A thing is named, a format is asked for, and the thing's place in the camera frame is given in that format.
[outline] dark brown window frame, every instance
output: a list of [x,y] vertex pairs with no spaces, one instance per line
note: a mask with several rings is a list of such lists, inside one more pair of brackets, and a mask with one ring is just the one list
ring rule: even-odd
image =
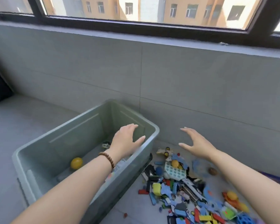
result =
[[28,2],[33,15],[0,12],[0,20],[280,49],[280,33],[274,32],[280,21],[280,0],[262,0],[246,30],[47,16],[40,0],[28,0]]

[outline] small red object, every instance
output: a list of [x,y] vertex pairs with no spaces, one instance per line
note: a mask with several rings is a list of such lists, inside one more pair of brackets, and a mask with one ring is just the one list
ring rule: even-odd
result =
[[148,195],[149,192],[147,192],[146,189],[139,189],[139,190],[138,190],[138,194],[145,194],[145,195]]
[[200,223],[199,215],[200,215],[199,210],[198,210],[197,208],[195,208],[195,209],[194,209],[194,219],[195,219],[195,222]]
[[225,223],[225,220],[224,219],[222,219],[219,215],[217,215],[217,214],[214,214],[213,213],[213,218],[215,219],[215,220],[217,220],[218,222],[220,222],[221,224],[224,224]]

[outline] toy pile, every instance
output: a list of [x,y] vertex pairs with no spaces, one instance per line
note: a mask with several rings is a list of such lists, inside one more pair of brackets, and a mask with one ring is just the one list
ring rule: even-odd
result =
[[[168,224],[256,224],[234,192],[223,192],[224,202],[212,197],[209,186],[191,171],[197,163],[193,162],[190,170],[180,154],[174,154],[169,147],[159,149],[157,154],[164,154],[166,160],[155,162],[156,169],[152,165],[146,167],[142,173],[146,186],[138,194],[149,195],[153,205],[161,202],[159,211],[168,212]],[[214,168],[208,172],[217,174]]]

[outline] green plastic container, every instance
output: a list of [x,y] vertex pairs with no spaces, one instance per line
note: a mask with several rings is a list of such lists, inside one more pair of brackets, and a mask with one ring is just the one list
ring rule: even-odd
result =
[[138,124],[133,140],[145,135],[142,146],[124,159],[121,167],[97,192],[81,223],[94,221],[107,208],[149,159],[159,127],[141,114],[108,100],[18,148],[12,160],[28,204],[34,203],[58,184],[73,158],[89,162],[103,151],[103,141],[112,139],[120,127]]

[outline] brown wooden bracelet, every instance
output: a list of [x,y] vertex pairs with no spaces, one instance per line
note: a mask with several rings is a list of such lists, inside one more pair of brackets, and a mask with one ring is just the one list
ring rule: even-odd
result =
[[100,155],[105,156],[105,157],[108,159],[108,161],[110,161],[111,166],[112,166],[112,169],[115,168],[114,162],[113,162],[112,158],[109,156],[109,154],[104,153],[104,152],[100,152],[98,155],[99,155],[99,156],[100,156]]

